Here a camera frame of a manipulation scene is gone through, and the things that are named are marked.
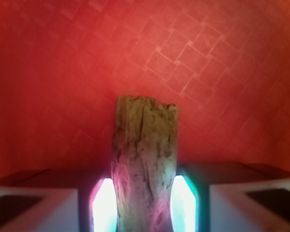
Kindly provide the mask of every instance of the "red wall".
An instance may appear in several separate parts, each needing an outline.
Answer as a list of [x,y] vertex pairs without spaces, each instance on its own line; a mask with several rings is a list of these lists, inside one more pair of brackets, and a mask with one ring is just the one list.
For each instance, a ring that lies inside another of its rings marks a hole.
[[180,163],[290,170],[290,0],[0,0],[0,177],[108,168],[122,94],[179,106]]

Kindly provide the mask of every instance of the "white light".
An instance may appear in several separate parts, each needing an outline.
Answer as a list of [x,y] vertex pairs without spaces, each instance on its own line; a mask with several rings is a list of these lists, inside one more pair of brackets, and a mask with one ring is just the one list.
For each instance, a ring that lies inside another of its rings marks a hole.
[[171,219],[175,232],[195,232],[198,226],[196,218],[196,198],[181,175],[174,178],[171,190]]
[[93,231],[115,232],[117,227],[117,201],[112,179],[106,178],[92,202]]

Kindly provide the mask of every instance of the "white surface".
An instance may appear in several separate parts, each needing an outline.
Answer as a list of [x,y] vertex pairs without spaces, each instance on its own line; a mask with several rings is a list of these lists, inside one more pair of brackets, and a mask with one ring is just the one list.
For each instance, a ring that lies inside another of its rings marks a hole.
[[170,209],[175,232],[196,231],[196,199],[181,175],[173,180]]
[[210,186],[211,231],[289,232],[290,223],[248,197],[245,192],[284,188],[290,179]]
[[0,187],[0,196],[43,197],[33,207],[0,227],[0,232],[76,232],[79,231],[76,189]]

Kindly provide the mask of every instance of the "wooden post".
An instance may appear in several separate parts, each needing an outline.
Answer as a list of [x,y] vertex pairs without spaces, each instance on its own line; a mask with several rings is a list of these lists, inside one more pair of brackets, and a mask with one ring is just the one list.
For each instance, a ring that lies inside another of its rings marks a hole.
[[113,136],[112,178],[118,232],[171,232],[178,108],[121,96]]

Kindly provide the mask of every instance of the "light strip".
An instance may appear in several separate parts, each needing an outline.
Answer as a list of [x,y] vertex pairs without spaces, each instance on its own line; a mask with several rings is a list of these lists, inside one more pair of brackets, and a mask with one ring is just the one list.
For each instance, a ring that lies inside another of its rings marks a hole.
[[103,180],[92,202],[93,231],[115,232],[117,227],[117,200],[112,179]]
[[174,178],[171,190],[171,219],[175,232],[198,231],[198,192],[192,182],[181,175]]

